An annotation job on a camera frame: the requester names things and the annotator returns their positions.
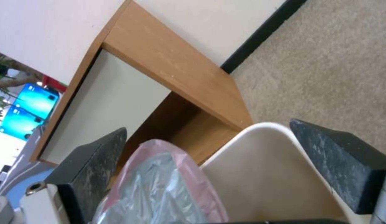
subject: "black baseboard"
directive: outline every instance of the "black baseboard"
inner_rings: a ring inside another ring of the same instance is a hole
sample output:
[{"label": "black baseboard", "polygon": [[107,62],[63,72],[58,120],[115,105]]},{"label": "black baseboard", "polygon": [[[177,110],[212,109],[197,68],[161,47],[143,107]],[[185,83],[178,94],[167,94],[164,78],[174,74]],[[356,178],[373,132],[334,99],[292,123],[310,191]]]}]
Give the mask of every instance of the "black baseboard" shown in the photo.
[{"label": "black baseboard", "polygon": [[287,0],[263,23],[221,66],[230,74],[236,69],[261,43],[277,30],[306,0]]}]

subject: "carpet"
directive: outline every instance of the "carpet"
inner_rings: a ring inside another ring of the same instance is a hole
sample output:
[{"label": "carpet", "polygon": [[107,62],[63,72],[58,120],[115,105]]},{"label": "carpet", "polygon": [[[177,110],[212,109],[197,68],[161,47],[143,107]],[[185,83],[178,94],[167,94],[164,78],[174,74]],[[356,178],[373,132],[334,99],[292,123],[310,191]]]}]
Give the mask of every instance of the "carpet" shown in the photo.
[{"label": "carpet", "polygon": [[386,0],[308,0],[231,75],[254,122],[302,119],[386,154]]}]

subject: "wooden panel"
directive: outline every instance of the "wooden panel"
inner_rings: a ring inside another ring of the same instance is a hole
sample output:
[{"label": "wooden panel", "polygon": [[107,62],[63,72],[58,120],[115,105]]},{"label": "wooden panel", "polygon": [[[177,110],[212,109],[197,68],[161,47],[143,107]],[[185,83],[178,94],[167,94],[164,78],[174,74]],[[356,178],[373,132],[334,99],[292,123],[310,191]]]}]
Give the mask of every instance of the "wooden panel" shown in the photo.
[{"label": "wooden panel", "polygon": [[156,138],[172,142],[200,165],[237,133],[172,92],[127,140],[115,175],[121,171],[139,144],[147,140]]},{"label": "wooden panel", "polygon": [[139,144],[155,138],[170,141],[171,137],[199,111],[200,108],[171,92],[126,141],[125,149],[117,164],[116,173],[122,169]]},{"label": "wooden panel", "polygon": [[234,80],[138,4],[128,5],[102,46],[233,129],[252,124]]},{"label": "wooden panel", "polygon": [[109,34],[109,31],[112,29],[112,27],[114,26],[114,24],[118,20],[121,13],[127,8],[129,3],[130,3],[130,0],[126,0],[120,6],[120,8],[116,11],[116,13],[113,15],[113,17],[108,21],[106,26],[103,28],[103,30],[99,33],[99,35],[92,42],[92,44],[89,47],[88,51],[86,52],[84,58],[82,59],[81,64],[79,65],[77,71],[75,72],[75,75],[72,78],[66,92],[62,96],[62,99],[60,100],[55,111],[53,112],[52,117],[50,118],[49,123],[46,126],[44,133],[42,134],[41,138],[39,139],[38,144],[37,144],[34,152],[31,155],[31,158],[30,158],[31,162],[38,160],[38,158],[41,156],[41,154],[44,151],[45,147],[47,146],[50,138],[52,137],[55,129],[59,125],[59,122],[61,121],[62,116],[65,114],[68,106],[70,105],[72,99],[74,98],[75,94],[77,93],[78,88],[80,87],[85,75],[88,73],[89,68],[92,66],[94,59],[97,56],[99,49],[102,45],[103,40]]},{"label": "wooden panel", "polygon": [[201,110],[172,136],[170,142],[185,150],[201,165],[237,133],[238,131]]}]

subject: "tree trunk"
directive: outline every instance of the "tree trunk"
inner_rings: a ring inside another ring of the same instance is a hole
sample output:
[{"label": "tree trunk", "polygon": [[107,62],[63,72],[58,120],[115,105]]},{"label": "tree trunk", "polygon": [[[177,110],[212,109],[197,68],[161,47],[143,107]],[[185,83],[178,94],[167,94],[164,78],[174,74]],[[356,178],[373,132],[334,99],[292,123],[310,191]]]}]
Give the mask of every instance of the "tree trunk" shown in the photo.
[{"label": "tree trunk", "polygon": [[39,71],[33,68],[30,68],[18,61],[12,60],[11,58],[6,56],[2,57],[0,55],[0,64],[3,64],[8,68],[24,71],[27,74],[29,74],[28,77],[23,79],[12,79],[12,80],[0,81],[0,88],[16,87],[27,83],[35,83],[35,82],[41,81],[44,76],[44,74],[40,73]]},{"label": "tree trunk", "polygon": [[38,81],[40,81],[40,79],[37,78],[35,75],[30,75],[23,79],[8,79],[8,80],[0,81],[0,88],[16,87],[27,83],[35,83]]}]

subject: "trash bag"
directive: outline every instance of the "trash bag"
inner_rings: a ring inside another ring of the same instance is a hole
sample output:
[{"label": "trash bag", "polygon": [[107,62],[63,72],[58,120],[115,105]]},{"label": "trash bag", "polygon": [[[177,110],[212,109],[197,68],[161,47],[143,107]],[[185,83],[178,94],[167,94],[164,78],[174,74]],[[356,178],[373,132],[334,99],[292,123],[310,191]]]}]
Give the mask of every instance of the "trash bag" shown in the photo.
[{"label": "trash bag", "polygon": [[93,223],[215,223],[228,216],[211,183],[183,150],[142,143],[99,204]]}]

